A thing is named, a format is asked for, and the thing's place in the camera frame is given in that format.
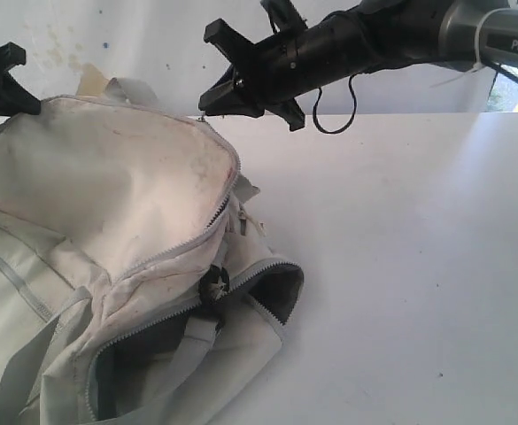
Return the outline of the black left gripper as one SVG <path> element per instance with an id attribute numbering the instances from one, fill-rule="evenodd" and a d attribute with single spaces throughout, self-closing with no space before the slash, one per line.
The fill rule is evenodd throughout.
<path id="1" fill-rule="evenodd" d="M 0 46 L 0 116 L 38 115 L 41 112 L 41 101 L 9 74 L 13 67 L 23 66 L 26 61 L 26 51 L 18 44 L 8 42 Z"/>

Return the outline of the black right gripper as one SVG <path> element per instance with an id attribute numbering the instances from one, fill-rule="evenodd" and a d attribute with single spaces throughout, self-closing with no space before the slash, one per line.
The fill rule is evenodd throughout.
<path id="1" fill-rule="evenodd" d="M 217 19 L 205 28 L 204 41 L 230 66 L 201 95 L 198 109 L 210 117 L 271 112 L 291 131 L 305 126 L 297 97 L 374 64 L 368 30 L 353 11 L 336 12 L 299 35 L 279 33 L 257 43 Z"/>

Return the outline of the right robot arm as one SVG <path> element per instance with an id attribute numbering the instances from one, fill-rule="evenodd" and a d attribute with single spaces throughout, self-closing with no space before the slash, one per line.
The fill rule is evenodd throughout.
<path id="1" fill-rule="evenodd" d="M 199 98 L 207 116 L 259 118 L 266 112 L 291 131 L 305 125 L 298 97 L 359 74 L 432 64 L 505 76 L 518 68 L 518 6 L 508 1 L 363 1 L 308 26 L 289 1 L 265 1 L 273 33 L 252 42 L 226 21 L 204 40 L 228 61 Z"/>

